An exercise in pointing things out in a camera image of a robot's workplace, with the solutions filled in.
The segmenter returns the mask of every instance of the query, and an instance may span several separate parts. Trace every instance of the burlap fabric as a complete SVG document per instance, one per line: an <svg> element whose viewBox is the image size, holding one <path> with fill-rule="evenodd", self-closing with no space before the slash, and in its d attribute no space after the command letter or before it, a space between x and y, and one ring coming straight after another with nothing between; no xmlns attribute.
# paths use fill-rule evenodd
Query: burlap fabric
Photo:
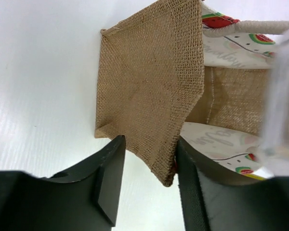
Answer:
<svg viewBox="0 0 289 231"><path fill-rule="evenodd" d="M95 137L127 149L165 185L185 118L204 90L199 0L159 0L102 30Z"/></svg>
<svg viewBox="0 0 289 231"><path fill-rule="evenodd" d="M205 67L205 90L186 118L258 135L268 70Z"/></svg>

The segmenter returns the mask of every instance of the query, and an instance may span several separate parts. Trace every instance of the white rope handle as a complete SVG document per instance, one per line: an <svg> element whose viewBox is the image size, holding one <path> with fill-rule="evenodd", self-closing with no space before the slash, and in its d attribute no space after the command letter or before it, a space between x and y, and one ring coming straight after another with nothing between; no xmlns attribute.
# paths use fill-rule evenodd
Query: white rope handle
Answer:
<svg viewBox="0 0 289 231"><path fill-rule="evenodd" d="M202 30L207 37L217 38L234 33L281 35L289 30L289 21L240 21L217 29Z"/></svg>

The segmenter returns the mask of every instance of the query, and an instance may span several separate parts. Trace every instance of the white table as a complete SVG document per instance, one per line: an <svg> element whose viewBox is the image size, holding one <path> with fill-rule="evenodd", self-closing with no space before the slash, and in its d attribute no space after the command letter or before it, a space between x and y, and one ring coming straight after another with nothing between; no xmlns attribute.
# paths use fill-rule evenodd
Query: white table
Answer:
<svg viewBox="0 0 289 231"><path fill-rule="evenodd" d="M0 0L0 169L51 176L109 142L93 137L99 31L152 2ZM241 20L289 20L289 0L206 3ZM183 231L177 184L163 187L127 153L113 230Z"/></svg>

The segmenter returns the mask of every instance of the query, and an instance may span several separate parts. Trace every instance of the tabletop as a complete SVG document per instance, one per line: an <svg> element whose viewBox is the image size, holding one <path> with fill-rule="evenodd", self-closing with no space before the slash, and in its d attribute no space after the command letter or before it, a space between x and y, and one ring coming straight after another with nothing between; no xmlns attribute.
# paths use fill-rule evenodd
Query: tabletop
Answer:
<svg viewBox="0 0 289 231"><path fill-rule="evenodd" d="M153 2L0 0L0 170L49 177L109 142L93 136L99 31ZM241 20L289 20L289 0L205 3ZM177 179L163 187L127 152L113 230L183 231Z"/></svg>

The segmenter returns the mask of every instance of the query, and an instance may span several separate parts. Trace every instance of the jute tote bag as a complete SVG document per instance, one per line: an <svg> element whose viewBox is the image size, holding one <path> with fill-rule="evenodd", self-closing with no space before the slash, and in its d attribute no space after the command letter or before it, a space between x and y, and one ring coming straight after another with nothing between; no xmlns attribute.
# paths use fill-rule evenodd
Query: jute tote bag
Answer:
<svg viewBox="0 0 289 231"><path fill-rule="evenodd" d="M240 22L200 0L159 0L102 30L95 137L125 135L170 186L185 121L258 134L275 44L258 33L288 28Z"/></svg>

